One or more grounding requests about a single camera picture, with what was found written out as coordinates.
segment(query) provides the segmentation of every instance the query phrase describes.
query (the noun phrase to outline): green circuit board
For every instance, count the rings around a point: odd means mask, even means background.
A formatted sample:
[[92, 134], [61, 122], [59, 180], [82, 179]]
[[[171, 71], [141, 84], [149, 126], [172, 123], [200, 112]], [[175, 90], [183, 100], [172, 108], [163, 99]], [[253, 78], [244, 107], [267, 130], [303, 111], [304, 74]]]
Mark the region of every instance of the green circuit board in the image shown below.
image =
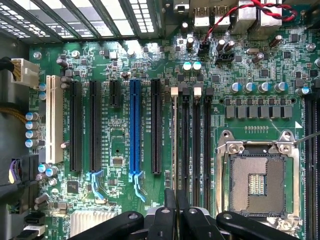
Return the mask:
[[[166, 188], [182, 188], [183, 177], [181, 171], [182, 155], [184, 149], [183, 136], [183, 98], [179, 93], [177, 105], [174, 105], [174, 97], [171, 96], [171, 88], [180, 87], [189, 90], [188, 107], [188, 147], [189, 152], [189, 178], [186, 184], [186, 191], [191, 204], [199, 207], [209, 208], [211, 215], [219, 211], [221, 202], [217, 204], [217, 148], [225, 130], [232, 133], [236, 140], [244, 141], [276, 141], [283, 131], [291, 131], [295, 139], [304, 136], [304, 101], [296, 89], [298, 80], [301, 87], [311, 87], [311, 80], [318, 76], [318, 69], [313, 64], [318, 55], [318, 50], [308, 52], [306, 45], [309, 43], [320, 44], [316, 41], [316, 34], [312, 31], [304, 31], [299, 27], [286, 27], [277, 32], [282, 35], [283, 41], [276, 47], [269, 47], [269, 40], [248, 41], [244, 36], [223, 36], [214, 34], [209, 55], [199, 57], [198, 38], [195, 37], [193, 49], [186, 49], [187, 37], [179, 33], [171, 39], [153, 42], [146, 41], [123, 41], [118, 42], [85, 42], [67, 44], [46, 44], [35, 45], [30, 48], [30, 61], [40, 66], [40, 81], [45, 83], [46, 76], [60, 76], [61, 67], [57, 65], [58, 58], [66, 59], [72, 65], [73, 80], [82, 84], [82, 171], [79, 173], [70, 171], [69, 150], [63, 151], [63, 161], [56, 166], [59, 169], [57, 184], [48, 185], [48, 181], [41, 183], [41, 193], [48, 193], [49, 205], [44, 210], [46, 213], [46, 236], [49, 240], [62, 240], [70, 236], [71, 214], [74, 211], [101, 210], [113, 213], [125, 211], [138, 211], [146, 214], [152, 207], [164, 204], [164, 190]], [[292, 37], [298, 35], [298, 41]], [[232, 50], [235, 60], [232, 63], [216, 64], [218, 52], [215, 46], [219, 39], [235, 41]], [[247, 54], [248, 49], [258, 48], [264, 53], [264, 60], [253, 63], [254, 55]], [[134, 56], [128, 56], [128, 50], [134, 50]], [[72, 57], [72, 52], [78, 51], [80, 55]], [[116, 53], [116, 59], [105, 56], [105, 51]], [[42, 58], [36, 60], [33, 56], [40, 52]], [[185, 62], [201, 63], [199, 72], [183, 71]], [[121, 77], [122, 72], [130, 73], [130, 78]], [[137, 79], [141, 82], [141, 113], [140, 113], [140, 169], [143, 172], [138, 179], [140, 189], [139, 195], [145, 198], [145, 202], [136, 194], [134, 184], [129, 182], [130, 165], [130, 80]], [[161, 127], [161, 173], [152, 173], [152, 101], [151, 82], [152, 79], [160, 79], [162, 96], [162, 117]], [[110, 107], [110, 85], [111, 80], [121, 82], [121, 107]], [[103, 176], [99, 178], [100, 187], [98, 192], [103, 195], [105, 202], [96, 202], [92, 191], [91, 181], [87, 180], [89, 172], [89, 125], [90, 125], [90, 103], [89, 103], [89, 82], [101, 83], [101, 169]], [[276, 92], [274, 85], [284, 82], [287, 89], [283, 92]], [[245, 93], [242, 89], [238, 93], [231, 92], [231, 85], [239, 83], [242, 87], [246, 83], [254, 83], [256, 88], [262, 83], [269, 83], [269, 91], [265, 93], [255, 89], [252, 93]], [[199, 122], [197, 131], [193, 129], [195, 115], [193, 113], [194, 97], [193, 88], [200, 87], [202, 96], [199, 99]], [[205, 148], [205, 96], [206, 89], [213, 88], [213, 95], [210, 105], [209, 116], [209, 203], [204, 197], [204, 151]], [[30, 111], [39, 112], [43, 101], [39, 99], [39, 90], [31, 89], [29, 94]], [[261, 118], [261, 106], [268, 107], [270, 117]], [[282, 107], [291, 108], [290, 117], [284, 117], [281, 113], [276, 115]], [[70, 102], [69, 90], [64, 91], [63, 98], [63, 140], [70, 140]], [[240, 108], [245, 107], [246, 115], [239, 117]], [[40, 139], [45, 140], [46, 120], [40, 123]], [[177, 149], [175, 146], [175, 131], [178, 131]], [[195, 202], [193, 192], [193, 151], [195, 133], [199, 137], [199, 188], [198, 200]], [[37, 153], [43, 150], [44, 146], [30, 150]], [[294, 205], [299, 206], [299, 224], [295, 231], [296, 236], [301, 239], [305, 236], [305, 186], [304, 186], [304, 149], [303, 144], [298, 146], [299, 156], [299, 198], [294, 198], [294, 164], [291, 157], [285, 157], [283, 166], [283, 182], [280, 184], [284, 192], [284, 209], [281, 212], [292, 214]], [[114, 158], [121, 159], [120, 165], [115, 165]], [[232, 181], [228, 177], [232, 174], [231, 164], [226, 167], [224, 177], [224, 210], [231, 208]], [[265, 180], [259, 182], [259, 186], [266, 185]], [[59, 203], [67, 203], [67, 212], [59, 210]]]

